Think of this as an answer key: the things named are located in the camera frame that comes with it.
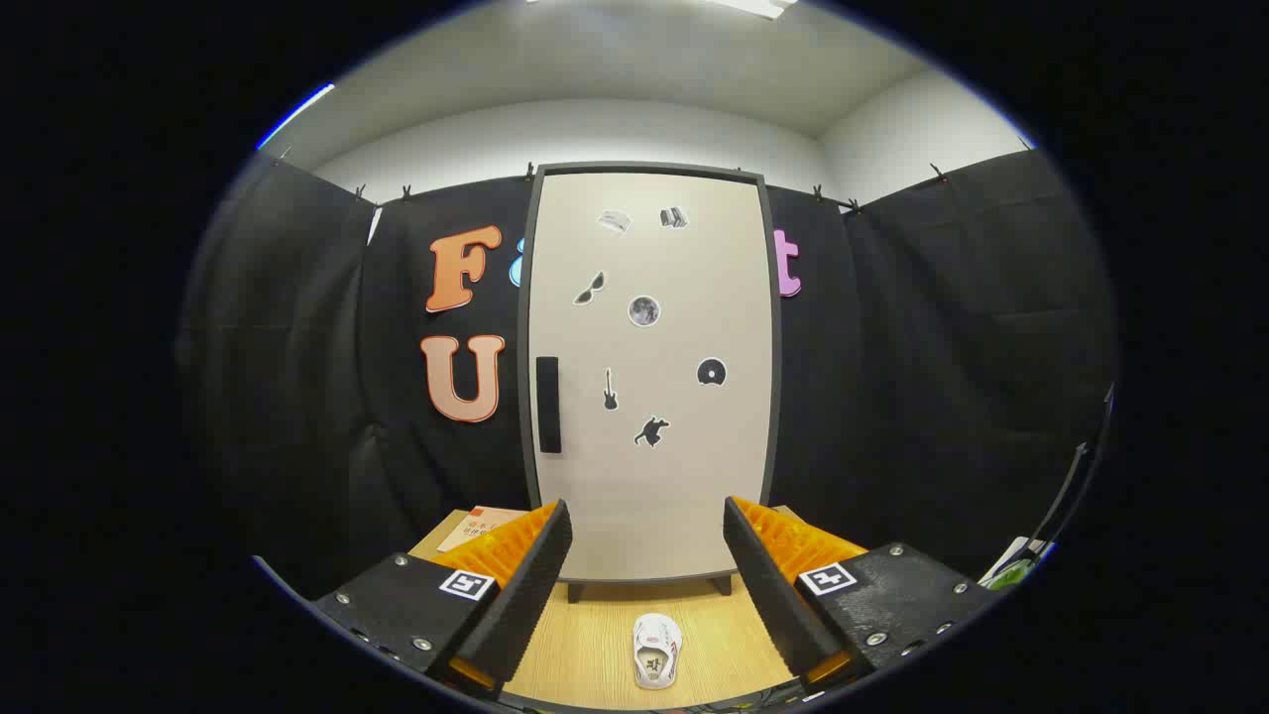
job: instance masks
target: white sneaker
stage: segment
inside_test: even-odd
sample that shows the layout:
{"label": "white sneaker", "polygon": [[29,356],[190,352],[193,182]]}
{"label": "white sneaker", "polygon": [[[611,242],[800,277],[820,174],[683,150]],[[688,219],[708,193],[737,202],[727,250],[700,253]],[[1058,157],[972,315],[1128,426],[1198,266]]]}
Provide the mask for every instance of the white sneaker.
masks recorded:
{"label": "white sneaker", "polygon": [[634,681],[643,689],[665,689],[674,684],[683,649],[683,630],[661,615],[648,613],[634,620]]}

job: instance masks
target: black curtain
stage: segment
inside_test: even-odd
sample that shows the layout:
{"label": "black curtain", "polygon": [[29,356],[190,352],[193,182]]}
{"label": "black curtain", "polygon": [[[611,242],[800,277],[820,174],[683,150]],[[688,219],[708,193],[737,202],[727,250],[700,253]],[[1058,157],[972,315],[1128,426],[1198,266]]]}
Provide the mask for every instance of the black curtain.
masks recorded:
{"label": "black curtain", "polygon": [[218,511],[308,597],[349,574],[348,454],[364,424],[357,289],[373,209],[256,153],[220,202],[181,309],[187,427]]}
{"label": "black curtain", "polygon": [[[516,379],[519,288],[509,269],[520,255],[516,245],[524,237],[532,186],[524,176],[492,179],[383,207],[365,251],[358,341],[371,420],[378,430],[367,446],[377,455],[376,471],[355,484],[364,495],[364,511],[376,515],[360,520],[355,535],[365,566],[414,547],[452,510],[529,507]],[[471,302],[428,312],[435,269],[431,242],[490,224],[497,226],[501,243],[485,249],[478,282],[464,278]],[[497,411],[480,424],[454,422],[428,397],[419,342],[431,335],[458,340],[454,391],[472,399],[476,360],[467,340],[478,334],[506,341],[497,355]]]}
{"label": "black curtain", "polygon": [[978,577],[1030,535],[1117,374],[1113,294],[1036,151],[844,217],[863,312],[865,450],[839,533]]}
{"label": "black curtain", "polygon": [[862,468],[854,256],[836,203],[777,186],[768,197],[774,228],[797,245],[788,271],[801,280],[796,294],[780,298],[780,421],[769,502],[855,539],[851,503],[871,474]]}
{"label": "black curtain", "polygon": [[[532,184],[492,179],[374,207],[260,155],[197,256],[178,361],[223,515],[307,597],[415,545],[450,510],[528,509],[509,268]],[[780,298],[770,502],[867,548],[904,540],[978,576],[1027,535],[1090,439],[1115,373],[1109,283],[1037,152],[950,171],[841,216],[769,188],[797,243]],[[434,240],[494,224],[471,302],[424,307]],[[471,425],[428,397],[419,342],[496,334],[500,399]]]}

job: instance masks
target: ceiling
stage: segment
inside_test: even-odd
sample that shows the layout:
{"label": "ceiling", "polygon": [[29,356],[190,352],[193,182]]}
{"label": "ceiling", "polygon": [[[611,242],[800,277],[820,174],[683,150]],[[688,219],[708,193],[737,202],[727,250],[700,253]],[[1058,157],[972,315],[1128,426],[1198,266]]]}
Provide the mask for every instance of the ceiling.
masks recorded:
{"label": "ceiling", "polygon": [[700,0],[494,0],[404,38],[265,145],[313,170],[442,117],[522,101],[637,99],[819,138],[926,65],[806,0],[777,20]]}

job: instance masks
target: black door handle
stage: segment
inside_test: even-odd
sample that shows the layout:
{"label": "black door handle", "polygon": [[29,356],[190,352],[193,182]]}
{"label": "black door handle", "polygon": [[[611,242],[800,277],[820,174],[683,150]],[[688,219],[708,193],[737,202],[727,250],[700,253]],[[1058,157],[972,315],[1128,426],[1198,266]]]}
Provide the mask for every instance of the black door handle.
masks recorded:
{"label": "black door handle", "polygon": [[560,454],[560,359],[538,356],[538,448]]}

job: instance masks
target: wooden table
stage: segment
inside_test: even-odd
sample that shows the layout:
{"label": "wooden table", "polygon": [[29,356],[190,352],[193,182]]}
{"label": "wooden table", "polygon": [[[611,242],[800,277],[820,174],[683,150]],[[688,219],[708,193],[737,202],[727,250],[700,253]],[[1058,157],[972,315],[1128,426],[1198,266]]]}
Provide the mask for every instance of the wooden table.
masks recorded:
{"label": "wooden table", "polygon": [[[797,519],[783,506],[775,510]],[[410,555],[438,555],[437,547],[466,515],[450,514]],[[669,615],[683,629],[679,673],[669,689],[643,690],[634,684],[631,630],[645,613]],[[704,580],[588,585],[586,597],[571,605],[567,586],[556,583],[515,678],[503,689],[572,706],[648,710],[720,701],[793,677],[766,635],[745,583],[733,574],[730,596]]]}

